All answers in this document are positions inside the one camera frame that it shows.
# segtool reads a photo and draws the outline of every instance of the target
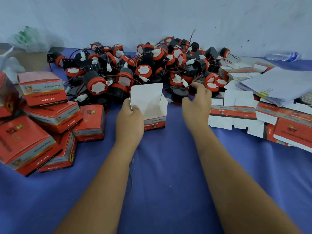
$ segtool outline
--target clear plastic bottle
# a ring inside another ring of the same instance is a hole
[[[296,61],[302,58],[298,52],[272,52],[264,56],[265,59],[270,61]]]

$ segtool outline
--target person's left arm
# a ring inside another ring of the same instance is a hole
[[[133,154],[144,133],[140,110],[129,99],[116,120],[116,142],[95,178],[54,234],[117,233]]]

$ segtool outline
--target hand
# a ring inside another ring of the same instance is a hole
[[[203,126],[208,126],[211,91],[200,83],[192,83],[191,85],[197,89],[197,93],[193,102],[188,97],[183,98],[182,114],[187,128],[193,133]]]
[[[132,107],[129,99],[125,99],[116,119],[116,142],[118,146],[132,149],[138,147],[144,133],[144,119],[137,106]]]

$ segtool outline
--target stack of red boxes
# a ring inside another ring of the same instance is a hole
[[[0,161],[24,176],[73,166],[77,142],[104,139],[102,105],[68,101],[52,72],[18,75],[27,104],[0,73]]]

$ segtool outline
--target person's right arm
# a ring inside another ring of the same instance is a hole
[[[225,233],[301,233],[273,199],[232,158],[208,125],[211,91],[197,88],[193,102],[182,101],[185,124],[197,152]]]

